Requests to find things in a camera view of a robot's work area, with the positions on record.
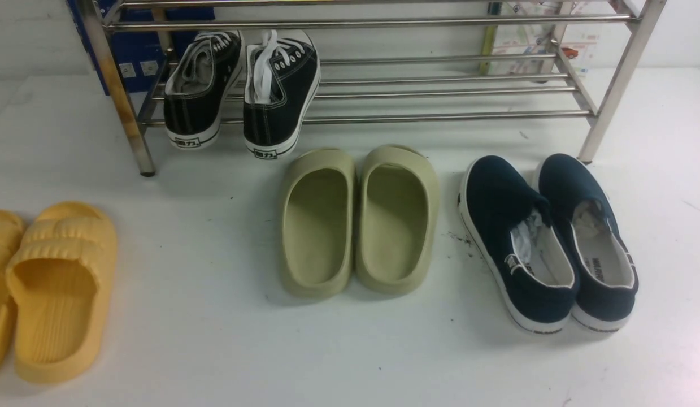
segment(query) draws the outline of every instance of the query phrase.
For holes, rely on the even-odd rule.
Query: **yellow slipper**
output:
[[[19,309],[16,373],[28,382],[73,379],[101,346],[116,261],[111,220],[85,203],[43,211],[6,268]]]
[[[8,293],[3,272],[21,244],[26,224],[9,211],[0,211],[0,364],[6,355],[16,324],[16,304]]]

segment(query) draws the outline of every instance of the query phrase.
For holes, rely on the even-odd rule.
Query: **black canvas sneaker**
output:
[[[580,281],[553,225],[548,200],[509,162],[488,155],[468,168],[458,209],[510,317],[527,332],[560,332]]]
[[[319,85],[319,57],[304,31],[270,31],[247,47],[244,139],[259,159],[290,154]]]
[[[574,319],[595,332],[616,332],[631,317],[638,276],[606,194],[585,165],[565,154],[543,161],[533,186],[550,201],[580,276]]]
[[[239,31],[197,34],[164,89],[164,119],[172,144],[203,149],[216,141],[220,108],[242,71]]]

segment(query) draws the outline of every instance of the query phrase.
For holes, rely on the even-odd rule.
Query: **slide sandal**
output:
[[[19,216],[0,211],[0,364],[11,344],[16,324],[16,304],[8,292],[3,272],[19,248],[25,229],[26,224]]]
[[[355,162],[337,149],[313,150],[290,165],[280,193],[280,276],[290,294],[329,298],[350,280]]]
[[[357,274],[367,288],[407,294],[428,273],[440,208],[430,162],[404,146],[369,155],[361,179]]]
[[[111,220],[85,203],[45,209],[6,269],[19,309],[16,373],[28,382],[73,379],[101,345],[116,260]]]

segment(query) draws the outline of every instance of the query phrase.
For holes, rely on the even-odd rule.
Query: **chrome rack bar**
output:
[[[445,0],[445,2],[486,2],[487,0]],[[125,8],[174,8],[174,7],[254,7],[254,6],[319,6],[319,5],[402,5],[403,3],[428,3],[428,0],[135,0],[125,3]]]
[[[191,31],[232,28],[234,30],[272,29],[337,29],[337,28],[401,28],[451,27],[459,25],[533,25],[533,24],[592,24],[634,23],[631,15],[544,15],[544,16],[485,16],[484,18],[404,18],[388,20],[317,20],[317,21],[130,21],[105,26],[107,31]]]
[[[458,96],[510,96],[531,95],[536,93],[568,93],[577,91],[575,86],[539,86],[536,88],[492,88],[472,90],[428,90],[428,91],[399,91],[399,92],[365,92],[365,93],[318,93],[315,99],[393,99],[393,98],[436,98]],[[164,100],[163,96],[153,96],[154,101]],[[229,101],[241,101],[244,95],[230,95]]]
[[[113,23],[118,23],[119,18],[121,17],[121,9],[124,5],[124,2],[122,0],[117,0],[117,2],[113,3],[113,5],[109,8],[108,11],[106,11],[106,15],[104,16],[104,19],[102,20],[103,25],[110,25]]]
[[[505,54],[505,55],[450,55],[446,57],[417,58],[370,58],[370,59],[323,59],[322,66],[337,65],[396,65],[396,64],[440,64],[447,62],[482,62],[482,61],[523,61],[536,59],[555,59],[555,54]],[[176,67],[179,62],[169,62]]]
[[[435,83],[476,83],[476,82],[540,82],[545,80],[568,80],[564,73],[519,74],[519,75],[476,75],[448,77],[396,77],[388,79],[328,79],[321,80],[322,87],[330,86],[394,86],[394,85],[429,85]],[[243,80],[236,87],[244,87]],[[163,89],[166,83],[159,83],[156,89]]]
[[[582,80],[580,80],[580,77],[578,77],[578,74],[575,72],[575,68],[571,64],[568,57],[566,57],[566,54],[559,46],[556,39],[552,39],[551,43],[554,44],[556,48],[556,54],[558,55],[558,58],[556,59],[556,67],[560,72],[568,75],[568,79],[566,80],[567,85],[575,86],[578,90],[573,95],[576,102],[578,103],[578,106],[582,109],[592,111],[593,116],[596,116],[596,114],[598,114],[598,108],[595,107],[595,103],[593,103],[593,99],[592,97],[590,97],[590,93],[588,93],[588,91],[585,89],[585,86],[583,86],[583,82]]]
[[[484,119],[562,119],[587,118],[593,116],[588,110],[551,111],[494,111],[490,113],[448,113],[448,114],[401,114],[386,116],[328,116],[327,118],[306,118],[302,124],[370,124],[370,123],[414,123],[414,122],[458,122]],[[222,124],[242,124],[243,119],[223,119]],[[164,119],[144,122],[147,127],[164,127]]]
[[[573,12],[575,3],[561,3],[560,8],[558,10],[559,15],[570,15]],[[553,39],[557,39],[559,43],[563,43],[563,37],[566,34],[566,28],[568,28],[567,24],[556,24],[553,26],[553,31],[551,31],[551,41],[549,41],[548,46],[546,47],[546,51],[548,51],[550,54],[555,53],[555,44],[553,44]],[[553,72],[553,65],[555,61],[551,61],[550,59],[547,59],[543,61],[543,64],[541,66],[541,72],[542,73],[549,73]]]

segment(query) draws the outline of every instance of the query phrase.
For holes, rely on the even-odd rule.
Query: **navy slip-on shoe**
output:
[[[538,166],[533,187],[551,203],[580,278],[574,319],[596,332],[616,332],[631,316],[638,276],[606,194],[585,165],[565,154]]]
[[[578,278],[556,236],[546,198],[512,165],[489,155],[468,168],[458,209],[513,320],[528,332],[559,332],[569,319]]]

